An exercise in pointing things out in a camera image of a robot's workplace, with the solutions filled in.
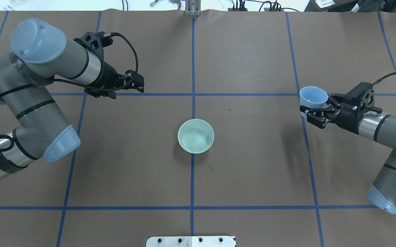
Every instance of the gray robotic arm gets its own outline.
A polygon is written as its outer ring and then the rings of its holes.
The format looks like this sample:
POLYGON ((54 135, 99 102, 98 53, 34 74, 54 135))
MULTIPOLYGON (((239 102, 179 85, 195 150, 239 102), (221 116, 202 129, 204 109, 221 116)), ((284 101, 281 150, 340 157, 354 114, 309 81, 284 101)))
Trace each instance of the gray robotic arm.
POLYGON ((119 89, 144 91, 135 50, 119 33, 88 32, 72 40, 42 20, 27 19, 10 44, 12 52, 0 58, 0 104, 9 107, 21 126, 0 135, 0 180, 39 158, 53 162, 79 147, 76 131, 45 88, 53 81, 83 86, 94 97, 115 98, 119 89), (120 75, 104 61, 103 47, 112 44, 112 36, 131 46, 135 71, 120 75))
POLYGON ((331 122, 393 149, 367 195, 371 203, 391 214, 396 213, 396 117, 375 107, 373 86, 395 74, 375 83, 360 83, 345 95, 332 94, 326 108, 300 106, 307 121, 321 129, 331 122))

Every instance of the paper sticker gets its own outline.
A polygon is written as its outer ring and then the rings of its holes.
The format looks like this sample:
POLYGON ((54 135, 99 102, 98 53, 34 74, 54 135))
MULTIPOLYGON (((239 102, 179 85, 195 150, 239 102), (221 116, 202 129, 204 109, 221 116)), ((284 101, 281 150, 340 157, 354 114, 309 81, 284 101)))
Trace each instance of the paper sticker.
POLYGON ((320 8, 326 8, 335 4, 333 0, 315 0, 315 2, 320 8))

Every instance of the white bracket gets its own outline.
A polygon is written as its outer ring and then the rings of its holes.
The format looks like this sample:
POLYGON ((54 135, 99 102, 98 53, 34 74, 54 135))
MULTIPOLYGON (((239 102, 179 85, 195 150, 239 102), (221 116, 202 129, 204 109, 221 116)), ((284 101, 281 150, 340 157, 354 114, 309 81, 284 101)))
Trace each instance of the white bracket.
POLYGON ((146 247, 236 247, 235 236, 150 237, 146 247))
POLYGON ((201 0, 185 0, 185 15, 200 16, 201 15, 201 0))

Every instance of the white mounting plate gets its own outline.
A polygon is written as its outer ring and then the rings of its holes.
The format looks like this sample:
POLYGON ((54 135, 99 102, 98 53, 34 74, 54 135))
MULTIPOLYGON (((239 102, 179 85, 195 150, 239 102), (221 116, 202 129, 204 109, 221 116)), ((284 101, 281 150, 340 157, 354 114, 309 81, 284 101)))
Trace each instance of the white mounting plate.
POLYGON ((235 236, 150 237, 146 247, 236 247, 235 236))

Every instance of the green bowl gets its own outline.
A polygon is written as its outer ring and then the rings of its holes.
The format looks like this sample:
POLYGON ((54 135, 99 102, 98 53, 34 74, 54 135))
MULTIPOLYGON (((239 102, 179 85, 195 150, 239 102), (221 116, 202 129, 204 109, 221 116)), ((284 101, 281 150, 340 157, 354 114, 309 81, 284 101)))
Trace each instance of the green bowl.
POLYGON ((190 119, 178 131, 178 142, 189 153, 203 153, 213 144, 215 133, 208 122, 190 119))

